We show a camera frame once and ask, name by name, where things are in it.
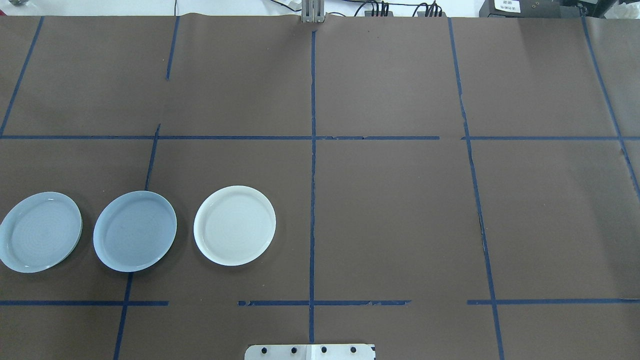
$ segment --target white label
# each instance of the white label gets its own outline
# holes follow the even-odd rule
[[[519,13],[520,2],[518,0],[493,0],[496,10],[503,12]]]

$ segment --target blue tape line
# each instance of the blue tape line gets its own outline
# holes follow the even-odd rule
[[[625,141],[622,139],[622,133],[620,132],[618,119],[616,119],[616,114],[613,112],[613,107],[611,106],[611,100],[609,99],[609,93],[607,92],[607,88],[604,86],[604,81],[602,81],[602,75],[600,74],[600,67],[598,66],[598,62],[596,61],[596,55],[593,52],[593,47],[591,46],[591,37],[589,36],[587,20],[585,19],[584,14],[581,16],[581,19],[582,19],[582,28],[584,30],[584,37],[587,40],[587,47],[589,48],[589,54],[591,55],[591,61],[593,62],[593,68],[596,70],[596,76],[598,77],[598,82],[600,83],[600,89],[602,90],[602,94],[604,95],[604,100],[607,103],[607,109],[609,110],[611,121],[613,121],[613,127],[616,129],[616,134],[618,135],[618,140],[620,141],[620,147],[622,148],[622,153],[624,154],[625,162],[627,163],[627,169],[629,170],[629,174],[631,175],[631,181],[633,182],[634,189],[636,190],[636,197],[638,198],[638,200],[640,200],[640,188],[638,187],[636,172],[634,172],[634,168],[631,165],[631,160],[629,160],[627,146],[625,145]]]
[[[480,221],[480,233],[482,236],[482,245],[484,252],[484,265],[486,268],[486,278],[489,284],[489,294],[491,296],[492,301],[492,312],[493,312],[493,325],[495,327],[495,338],[498,345],[498,355],[500,360],[504,360],[504,348],[502,346],[502,331],[500,330],[500,319],[498,317],[498,306],[495,302],[495,289],[493,287],[493,275],[491,272],[491,261],[489,258],[489,247],[486,241],[486,231],[484,230],[484,216],[482,213],[482,204],[480,203],[480,191],[478,190],[478,183],[476,177],[476,166],[474,165],[473,152],[471,148],[471,140],[469,140],[469,126],[467,122],[467,112],[465,111],[465,105],[462,101],[462,80],[460,78],[460,68],[458,67],[458,55],[456,54],[456,42],[453,35],[453,23],[451,22],[451,18],[447,18],[449,22],[449,37],[451,38],[451,51],[453,54],[453,65],[456,70],[456,81],[458,83],[458,97],[460,98],[460,111],[462,112],[462,117],[464,119],[465,126],[465,137],[467,138],[465,141],[467,143],[467,153],[469,157],[469,167],[471,168],[471,179],[474,185],[474,193],[476,195],[476,208],[478,212],[478,219]]]
[[[153,136],[131,135],[5,135],[9,140],[153,140]]]
[[[148,135],[6,135],[14,140],[155,140]],[[158,140],[312,140],[312,136],[163,135]],[[316,136],[316,140],[439,140],[439,136]]]
[[[640,299],[502,299],[498,305],[553,305],[553,304],[640,304]],[[468,300],[467,305],[491,305],[491,300]]]
[[[124,301],[0,300],[0,306],[123,306]],[[169,306],[168,301],[130,301],[129,306]]]
[[[615,136],[463,136],[460,140],[551,140],[551,141],[608,141]]]
[[[22,64],[22,70],[20,70],[20,76],[18,76],[18,81],[15,83],[15,88],[13,88],[13,94],[11,95],[11,100],[9,100],[9,105],[6,108],[6,113],[4,113],[4,120],[2,121],[2,125],[0,126],[0,138],[3,137],[4,129],[6,128],[6,123],[9,121],[9,115],[11,114],[11,109],[13,108],[13,102],[15,101],[15,97],[18,95],[18,90],[20,90],[20,84],[22,83],[22,78],[24,77],[25,71],[27,71],[27,65],[29,65],[29,59],[31,59],[31,54],[33,54],[33,48],[36,46],[36,42],[38,41],[38,36],[40,35],[40,30],[42,29],[42,23],[44,22],[44,16],[40,17],[40,22],[38,22],[38,27],[36,28],[36,33],[33,35],[33,40],[31,41],[31,47],[29,47],[29,51],[27,52],[27,57],[24,59],[24,64]]]
[[[316,274],[316,31],[311,32],[311,216],[309,247],[309,343],[313,344]]]
[[[169,61],[166,64],[166,79],[171,76],[171,65],[173,64],[173,53],[175,52],[175,39],[178,37],[178,26],[180,25],[180,17],[175,17],[175,25],[173,25],[173,40],[171,40],[171,51],[169,52]]]
[[[318,140],[439,140],[439,136],[317,136]]]
[[[118,327],[118,337],[116,338],[116,349],[113,352],[113,360],[120,357],[120,345],[122,344],[122,334],[124,333],[124,323],[127,321],[127,307],[129,303],[129,295],[131,295],[131,284],[133,282],[133,273],[130,272],[127,277],[127,289],[124,292],[124,301],[122,304],[122,313],[120,314],[120,326]]]
[[[311,140],[311,136],[165,135],[160,140]]]
[[[405,306],[411,300],[316,300],[317,306]]]
[[[308,306],[307,300],[252,300],[239,301],[238,306]]]
[[[314,300],[315,306],[405,306],[411,300]],[[307,300],[251,300],[239,301],[238,306],[307,306]]]
[[[154,136],[154,145],[151,147],[151,157],[149,158],[149,168],[147,169],[147,180],[145,181],[145,191],[149,190],[149,181],[151,180],[151,171],[154,169],[154,162],[156,160],[156,148],[158,146],[158,135],[160,134],[160,124],[156,129],[156,135]]]

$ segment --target plate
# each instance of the plate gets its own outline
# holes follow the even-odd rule
[[[198,209],[193,236],[204,256],[227,266],[255,260],[271,243],[276,213],[269,199],[248,186],[214,192]]]
[[[93,230],[93,247],[113,270],[135,272],[157,263],[169,251],[176,229],[175,211],[164,197],[130,192],[102,210]]]
[[[0,259],[17,272],[39,272],[63,261],[82,232],[80,210],[56,192],[20,201],[0,224]]]

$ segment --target brown table surface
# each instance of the brown table surface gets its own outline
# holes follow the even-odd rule
[[[84,220],[60,264],[0,265],[0,358],[314,342],[637,359],[638,35],[635,20],[0,17],[0,217],[57,191]],[[148,171],[177,235],[119,273],[93,226]],[[233,184],[278,226],[229,268],[192,224]]]

